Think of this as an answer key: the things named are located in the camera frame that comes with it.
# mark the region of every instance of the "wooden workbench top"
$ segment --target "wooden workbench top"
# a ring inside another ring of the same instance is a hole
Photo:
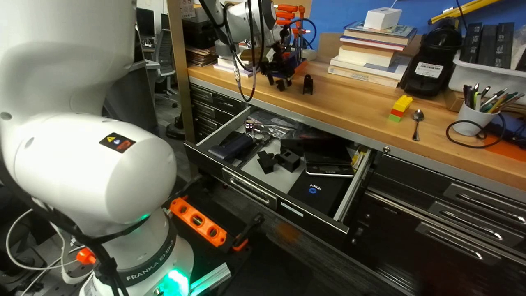
[[[279,91],[259,73],[254,96],[265,103],[359,132],[384,144],[526,190],[524,162],[487,149],[464,147],[445,137],[445,128],[455,119],[455,113],[443,106],[441,96],[433,100],[413,98],[404,119],[392,121],[387,119],[387,113],[402,90],[330,75],[325,72],[323,63],[315,62],[308,63],[307,72],[313,78],[312,95],[302,93],[300,77],[297,77],[287,90]],[[188,67],[188,75],[228,90],[236,90],[233,73],[215,70],[211,65]],[[242,86],[247,95],[249,82],[244,80]],[[425,119],[418,124],[418,141],[412,141],[410,137],[413,129],[410,111],[415,108],[425,111]],[[476,144],[473,137],[461,136],[459,139]]]

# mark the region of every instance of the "box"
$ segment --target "box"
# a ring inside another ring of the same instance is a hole
[[[479,83],[479,88],[491,85],[489,93],[499,88],[526,93],[526,72],[522,70],[463,62],[459,60],[458,52],[455,54],[453,62],[455,70],[448,78],[448,88],[451,90],[463,91],[463,83]]]
[[[362,21],[362,27],[384,31],[387,27],[394,27],[397,24],[399,16],[400,9],[390,6],[367,9]]]

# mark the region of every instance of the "yellow object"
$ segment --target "yellow object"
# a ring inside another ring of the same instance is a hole
[[[412,103],[412,96],[409,96],[409,95],[400,95],[400,96],[394,101],[392,108],[397,109],[397,111],[405,111],[410,103]]]
[[[464,3],[464,4],[461,4],[459,8],[461,8],[461,12],[466,14],[466,12],[476,11],[476,9],[482,8],[482,6],[487,6],[487,4],[496,3],[496,1],[497,0],[471,0],[471,1]],[[428,19],[428,22],[435,24],[440,19],[445,19],[445,17],[459,17],[458,6],[456,8],[450,8],[450,9],[440,12],[436,16],[432,16]]]

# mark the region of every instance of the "pen holder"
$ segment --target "pen holder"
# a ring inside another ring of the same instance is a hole
[[[494,114],[496,113],[479,111],[479,109],[474,109],[474,108],[461,103],[461,108],[459,108],[456,119],[455,119],[455,124],[451,128],[459,134],[473,136],[482,126],[486,126],[492,119]]]

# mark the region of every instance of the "blue wall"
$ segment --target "blue wall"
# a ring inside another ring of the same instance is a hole
[[[310,19],[318,32],[341,31],[353,21],[362,21],[366,9],[377,6],[390,6],[392,0],[312,0]],[[427,19],[438,14],[441,9],[453,6],[455,0],[397,0],[394,8],[400,8],[402,24],[412,24],[418,32],[427,32],[432,26]],[[499,22],[514,21],[515,27],[526,24],[526,0],[501,0],[486,8],[464,16],[466,22]]]

